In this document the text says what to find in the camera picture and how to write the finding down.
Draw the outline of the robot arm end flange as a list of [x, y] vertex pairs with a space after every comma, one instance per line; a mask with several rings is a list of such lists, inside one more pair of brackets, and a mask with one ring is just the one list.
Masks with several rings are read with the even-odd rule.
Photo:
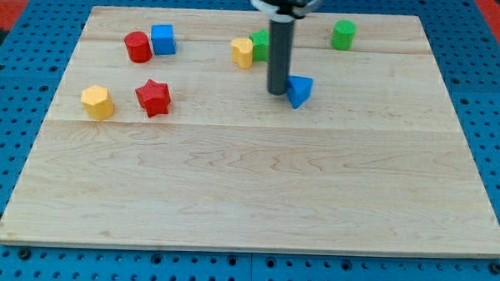
[[288, 23], [295, 19], [304, 19], [315, 11], [323, 0], [250, 0], [260, 12], [265, 13], [277, 23]]

